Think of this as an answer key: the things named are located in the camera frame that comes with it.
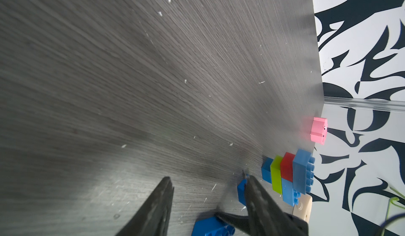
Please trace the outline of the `green lego brick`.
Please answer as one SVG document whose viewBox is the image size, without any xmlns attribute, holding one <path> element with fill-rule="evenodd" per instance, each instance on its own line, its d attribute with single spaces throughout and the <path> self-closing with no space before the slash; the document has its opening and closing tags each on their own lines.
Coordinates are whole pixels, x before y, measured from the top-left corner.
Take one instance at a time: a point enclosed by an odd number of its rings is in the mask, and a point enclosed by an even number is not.
<svg viewBox="0 0 405 236">
<path fill-rule="evenodd" d="M 277 155 L 271 163 L 272 189 L 282 195 L 281 162 L 282 157 Z"/>
</svg>

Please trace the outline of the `dark blue long lego brick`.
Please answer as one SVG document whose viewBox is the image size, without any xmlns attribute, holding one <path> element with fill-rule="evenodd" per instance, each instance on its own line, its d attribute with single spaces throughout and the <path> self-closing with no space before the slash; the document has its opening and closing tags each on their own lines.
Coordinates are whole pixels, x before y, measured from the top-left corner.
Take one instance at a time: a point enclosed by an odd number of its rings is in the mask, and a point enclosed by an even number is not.
<svg viewBox="0 0 405 236">
<path fill-rule="evenodd" d="M 197 221 L 192 236 L 233 236 L 235 228 L 216 217 Z"/>
</svg>

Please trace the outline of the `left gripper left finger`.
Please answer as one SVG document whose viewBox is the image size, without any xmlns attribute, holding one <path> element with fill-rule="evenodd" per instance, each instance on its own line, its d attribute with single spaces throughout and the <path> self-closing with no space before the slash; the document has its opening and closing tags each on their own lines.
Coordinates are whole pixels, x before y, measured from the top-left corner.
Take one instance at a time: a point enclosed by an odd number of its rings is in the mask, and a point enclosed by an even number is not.
<svg viewBox="0 0 405 236">
<path fill-rule="evenodd" d="M 166 236 L 173 203 L 174 187 L 164 177 L 118 236 Z"/>
</svg>

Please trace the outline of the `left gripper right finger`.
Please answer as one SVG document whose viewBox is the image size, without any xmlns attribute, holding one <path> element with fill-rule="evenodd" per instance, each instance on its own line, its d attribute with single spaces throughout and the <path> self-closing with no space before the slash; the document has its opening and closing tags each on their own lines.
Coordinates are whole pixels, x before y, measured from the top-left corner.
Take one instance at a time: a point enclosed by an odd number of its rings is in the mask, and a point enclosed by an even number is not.
<svg viewBox="0 0 405 236">
<path fill-rule="evenodd" d="M 282 211 L 260 182 L 245 177 L 245 200 L 248 216 L 242 231 L 249 236 L 307 236 L 308 224 Z"/>
</svg>

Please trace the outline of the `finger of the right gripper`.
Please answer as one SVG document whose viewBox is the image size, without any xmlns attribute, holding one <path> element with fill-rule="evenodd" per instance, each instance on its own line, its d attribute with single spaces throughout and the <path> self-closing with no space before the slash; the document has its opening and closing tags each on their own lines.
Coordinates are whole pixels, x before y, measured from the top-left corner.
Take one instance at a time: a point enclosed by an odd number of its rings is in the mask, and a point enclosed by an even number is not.
<svg viewBox="0 0 405 236">
<path fill-rule="evenodd" d="M 233 226 L 235 229 L 244 233 L 251 233 L 250 216 L 239 216 L 225 212 L 216 212 L 215 216 L 219 220 Z"/>
</svg>

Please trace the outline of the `red lego brick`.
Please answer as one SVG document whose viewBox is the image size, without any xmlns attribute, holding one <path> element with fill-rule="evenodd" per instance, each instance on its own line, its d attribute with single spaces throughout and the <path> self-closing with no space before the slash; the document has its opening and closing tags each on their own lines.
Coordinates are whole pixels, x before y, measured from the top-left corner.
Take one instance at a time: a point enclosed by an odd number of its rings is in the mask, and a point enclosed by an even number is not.
<svg viewBox="0 0 405 236">
<path fill-rule="evenodd" d="M 287 181 L 293 182 L 293 160 L 295 155 L 286 152 L 280 163 L 281 167 L 281 178 Z"/>
</svg>

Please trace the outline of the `light blue long lego brick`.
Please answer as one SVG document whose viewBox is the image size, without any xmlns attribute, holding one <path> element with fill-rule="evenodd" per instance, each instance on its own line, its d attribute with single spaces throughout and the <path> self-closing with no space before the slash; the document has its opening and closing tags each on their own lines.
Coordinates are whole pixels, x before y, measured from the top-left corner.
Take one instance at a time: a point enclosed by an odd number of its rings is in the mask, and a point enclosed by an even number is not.
<svg viewBox="0 0 405 236">
<path fill-rule="evenodd" d="M 282 178 L 282 197 L 283 201 L 291 206 L 298 205 L 298 199 L 301 193 L 293 189 L 293 183 Z"/>
</svg>

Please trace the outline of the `small dark blue lego brick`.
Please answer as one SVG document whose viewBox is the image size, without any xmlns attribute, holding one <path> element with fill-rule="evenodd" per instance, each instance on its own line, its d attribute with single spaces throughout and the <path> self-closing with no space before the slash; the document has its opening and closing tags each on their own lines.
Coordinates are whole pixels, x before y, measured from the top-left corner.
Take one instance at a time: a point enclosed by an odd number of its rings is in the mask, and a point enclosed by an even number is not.
<svg viewBox="0 0 405 236">
<path fill-rule="evenodd" d="M 266 158 L 264 161 L 264 164 L 261 167 L 263 180 L 270 184 L 272 184 L 272 175 L 271 175 L 272 162 L 273 162 L 273 159 Z"/>
</svg>

